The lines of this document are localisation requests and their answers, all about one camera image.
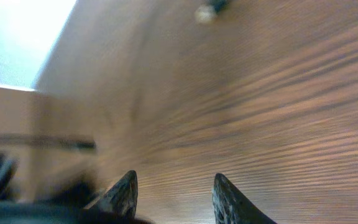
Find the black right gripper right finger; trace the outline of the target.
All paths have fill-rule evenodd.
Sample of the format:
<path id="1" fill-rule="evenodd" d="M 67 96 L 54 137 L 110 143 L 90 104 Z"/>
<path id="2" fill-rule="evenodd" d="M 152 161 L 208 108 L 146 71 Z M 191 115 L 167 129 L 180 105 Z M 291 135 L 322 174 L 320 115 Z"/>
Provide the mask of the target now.
<path id="1" fill-rule="evenodd" d="M 221 173 L 215 175 L 212 193 L 216 224 L 276 224 Z"/>

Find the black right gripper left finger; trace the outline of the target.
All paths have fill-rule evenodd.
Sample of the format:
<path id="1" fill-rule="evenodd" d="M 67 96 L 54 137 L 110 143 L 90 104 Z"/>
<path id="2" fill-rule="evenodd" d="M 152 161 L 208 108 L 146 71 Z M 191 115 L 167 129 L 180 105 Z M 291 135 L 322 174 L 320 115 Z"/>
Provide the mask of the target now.
<path id="1" fill-rule="evenodd" d="M 103 193 L 88 209 L 104 217 L 134 220 L 137 211 L 137 172 L 129 170 L 111 188 Z"/>

